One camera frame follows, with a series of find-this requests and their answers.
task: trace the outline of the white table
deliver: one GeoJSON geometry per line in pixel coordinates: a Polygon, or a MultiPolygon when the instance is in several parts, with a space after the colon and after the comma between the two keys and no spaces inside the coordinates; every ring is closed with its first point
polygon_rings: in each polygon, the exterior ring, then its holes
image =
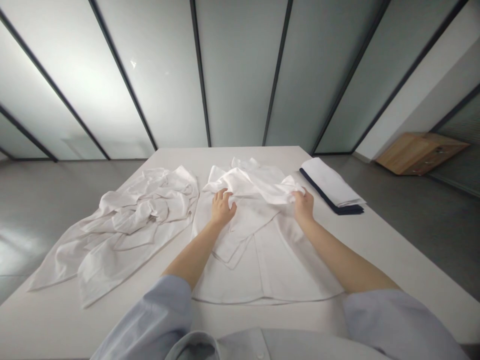
{"type": "MultiPolygon", "coordinates": [[[[159,149],[132,177],[148,168],[185,166],[207,183],[212,165],[255,158],[292,174],[324,208],[318,219],[342,242],[382,269],[423,302],[463,344],[480,343],[480,303],[365,206],[362,215],[334,214],[298,172],[310,156],[298,146],[159,149]]],[[[89,358],[122,315],[158,279],[190,240],[191,226],[124,284],[86,310],[76,279],[26,292],[27,283],[0,306],[0,359],[89,358]]],[[[193,329],[214,337],[251,327],[315,330],[346,337],[341,297],[275,306],[214,305],[193,301],[193,329]]]]}

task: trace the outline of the forearm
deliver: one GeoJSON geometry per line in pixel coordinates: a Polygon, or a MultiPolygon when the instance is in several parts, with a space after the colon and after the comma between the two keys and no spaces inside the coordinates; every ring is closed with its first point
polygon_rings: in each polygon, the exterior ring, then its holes
{"type": "Polygon", "coordinates": [[[222,227],[222,225],[209,222],[178,254],[162,275],[175,275],[185,279],[193,291],[204,271],[222,227]]]}
{"type": "Polygon", "coordinates": [[[315,220],[303,219],[298,224],[347,293],[400,289],[385,273],[339,241],[315,220]]]}

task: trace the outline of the light blue shirt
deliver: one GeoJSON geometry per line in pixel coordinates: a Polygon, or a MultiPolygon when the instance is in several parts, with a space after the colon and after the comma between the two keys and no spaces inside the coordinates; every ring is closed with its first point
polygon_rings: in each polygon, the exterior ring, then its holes
{"type": "Polygon", "coordinates": [[[190,332],[191,290],[168,275],[120,320],[92,360],[462,359],[442,323],[400,290],[354,293],[343,302],[350,339],[312,331],[248,329],[221,339],[190,332]]]}

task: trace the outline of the person's left hand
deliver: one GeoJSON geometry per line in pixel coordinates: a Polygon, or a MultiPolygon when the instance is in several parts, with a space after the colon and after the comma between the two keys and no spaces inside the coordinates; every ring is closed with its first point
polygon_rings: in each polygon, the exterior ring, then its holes
{"type": "Polygon", "coordinates": [[[222,228],[229,223],[237,211],[237,204],[234,202],[229,207],[229,198],[233,195],[232,192],[226,192],[223,188],[215,194],[211,202],[211,220],[210,222],[219,225],[222,228]]]}

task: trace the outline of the folded white towel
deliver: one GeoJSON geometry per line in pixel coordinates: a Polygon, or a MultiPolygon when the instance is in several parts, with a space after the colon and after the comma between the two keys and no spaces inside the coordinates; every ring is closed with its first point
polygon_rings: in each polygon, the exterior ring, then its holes
{"type": "Polygon", "coordinates": [[[366,203],[335,170],[318,157],[305,161],[301,168],[335,206],[341,208],[366,203]]]}

